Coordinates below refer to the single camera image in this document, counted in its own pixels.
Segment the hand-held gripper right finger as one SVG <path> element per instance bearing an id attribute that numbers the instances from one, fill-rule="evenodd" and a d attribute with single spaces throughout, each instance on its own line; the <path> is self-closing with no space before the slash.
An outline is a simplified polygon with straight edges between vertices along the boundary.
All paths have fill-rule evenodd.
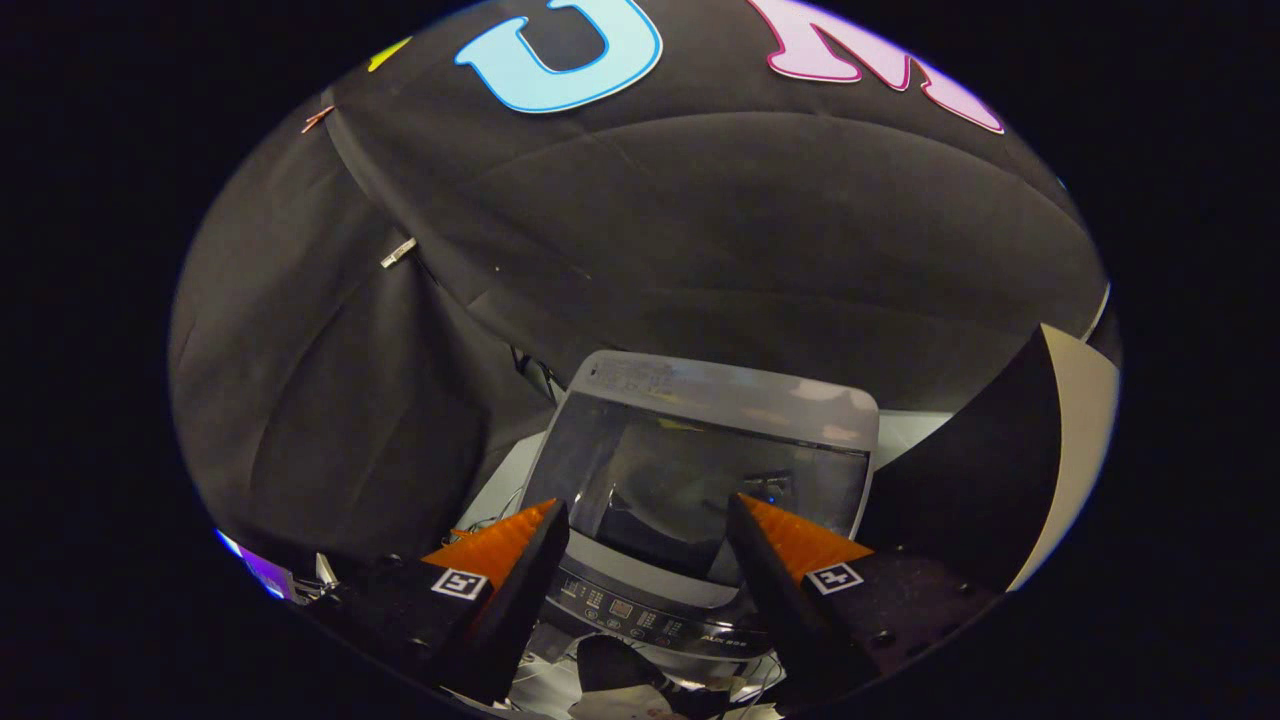
<path id="1" fill-rule="evenodd" d="M 783 674 L 768 696 L 815 707 L 878 685 L 972 625 L 992 584 L 913 550 L 874 550 L 733 493 L 726 537 Z"/>

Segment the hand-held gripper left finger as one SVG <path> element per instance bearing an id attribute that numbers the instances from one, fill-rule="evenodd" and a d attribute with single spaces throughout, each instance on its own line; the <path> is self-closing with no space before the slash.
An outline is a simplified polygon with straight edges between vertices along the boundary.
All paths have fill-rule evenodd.
<path id="1" fill-rule="evenodd" d="M 570 541 L 550 498 L 420 559 L 385 556 L 305 605 L 344 647 L 419 688 L 508 697 Z"/>

